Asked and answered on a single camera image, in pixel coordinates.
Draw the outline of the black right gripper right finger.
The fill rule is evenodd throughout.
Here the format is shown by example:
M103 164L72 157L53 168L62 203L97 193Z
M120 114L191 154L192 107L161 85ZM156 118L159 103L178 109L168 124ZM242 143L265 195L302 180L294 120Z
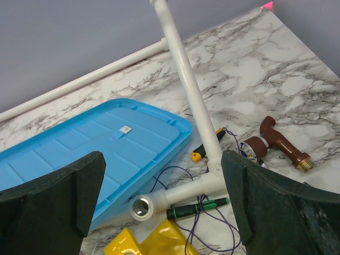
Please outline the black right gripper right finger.
M247 254L339 254L339 194L222 155L229 199Z

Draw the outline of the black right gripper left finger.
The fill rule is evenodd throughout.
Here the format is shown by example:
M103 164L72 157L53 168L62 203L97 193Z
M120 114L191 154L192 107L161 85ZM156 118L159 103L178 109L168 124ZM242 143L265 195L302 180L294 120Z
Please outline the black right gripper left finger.
M79 254L105 168L104 155L93 151L1 191L1 254Z

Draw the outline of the blue plastic bin lid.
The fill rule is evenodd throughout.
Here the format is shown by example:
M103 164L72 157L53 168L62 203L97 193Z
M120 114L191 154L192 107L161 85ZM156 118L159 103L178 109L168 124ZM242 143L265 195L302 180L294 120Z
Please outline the blue plastic bin lid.
M113 99L2 151L1 189L100 151L106 169L90 225L95 230L189 142L191 133L191 123L178 115Z

